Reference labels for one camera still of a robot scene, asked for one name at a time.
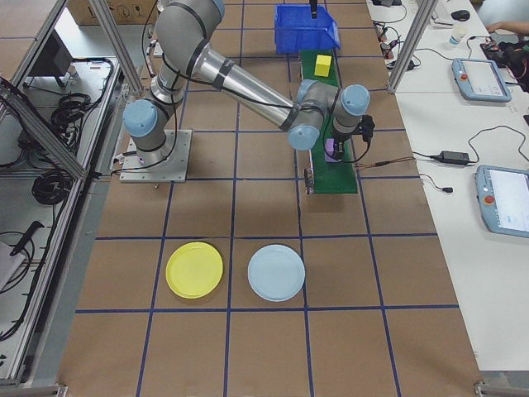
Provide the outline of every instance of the computer mouse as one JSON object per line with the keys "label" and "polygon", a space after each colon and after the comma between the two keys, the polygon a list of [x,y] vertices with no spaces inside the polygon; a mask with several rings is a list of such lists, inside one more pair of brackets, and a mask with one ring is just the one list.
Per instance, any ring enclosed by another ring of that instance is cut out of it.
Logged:
{"label": "computer mouse", "polygon": [[454,11],[450,14],[456,21],[468,21],[470,18],[470,12],[466,10]]}

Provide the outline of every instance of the red emergency stop button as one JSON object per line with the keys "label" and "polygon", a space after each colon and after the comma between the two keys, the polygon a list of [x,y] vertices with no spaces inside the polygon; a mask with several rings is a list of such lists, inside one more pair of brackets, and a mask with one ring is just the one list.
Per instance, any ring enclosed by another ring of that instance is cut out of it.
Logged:
{"label": "red emergency stop button", "polygon": [[496,199],[494,198],[494,196],[489,195],[489,196],[483,197],[483,201],[485,202],[485,204],[490,205],[490,204],[494,203],[494,201],[496,201]]}

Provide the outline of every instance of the mounting plate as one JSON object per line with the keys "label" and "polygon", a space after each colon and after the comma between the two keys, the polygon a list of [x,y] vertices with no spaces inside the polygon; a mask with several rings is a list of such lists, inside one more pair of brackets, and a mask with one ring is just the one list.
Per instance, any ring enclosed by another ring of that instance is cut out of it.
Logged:
{"label": "mounting plate", "polygon": [[[174,130],[165,130],[169,147],[174,144]],[[120,174],[120,181],[123,183],[159,183],[159,182],[185,182],[188,173],[189,150],[191,148],[192,130],[178,130],[176,134],[176,144],[173,152],[166,161],[158,165],[144,169],[134,170],[145,167],[137,156],[125,158],[123,168]],[[127,151],[135,151],[136,145],[131,140]]]}

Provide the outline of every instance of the yellow plate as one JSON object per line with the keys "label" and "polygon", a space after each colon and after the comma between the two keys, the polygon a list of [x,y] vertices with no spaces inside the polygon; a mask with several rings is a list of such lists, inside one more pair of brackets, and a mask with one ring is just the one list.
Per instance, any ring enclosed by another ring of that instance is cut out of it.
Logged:
{"label": "yellow plate", "polygon": [[165,279],[175,294],[186,299],[206,296],[222,278],[222,258],[205,242],[190,242],[176,250],[167,262]]}

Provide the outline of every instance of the green conveyor belt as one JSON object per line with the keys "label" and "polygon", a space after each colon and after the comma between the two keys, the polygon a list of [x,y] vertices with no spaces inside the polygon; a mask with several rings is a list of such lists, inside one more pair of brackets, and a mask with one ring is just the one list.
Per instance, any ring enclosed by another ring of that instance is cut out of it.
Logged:
{"label": "green conveyor belt", "polygon": [[[303,50],[300,52],[303,78],[318,80],[338,87],[334,59],[332,60],[331,72],[328,77],[314,75],[314,67],[318,55],[332,56],[332,52],[329,50]],[[320,137],[316,145],[311,149],[313,185],[311,186],[310,183],[307,184],[307,190],[311,190],[311,193],[314,194],[358,193],[355,171],[351,164],[325,162],[325,151],[322,140],[331,137],[331,129],[331,122],[326,120],[320,130]],[[344,154],[343,160],[352,160],[348,145],[346,145],[346,153]]]}

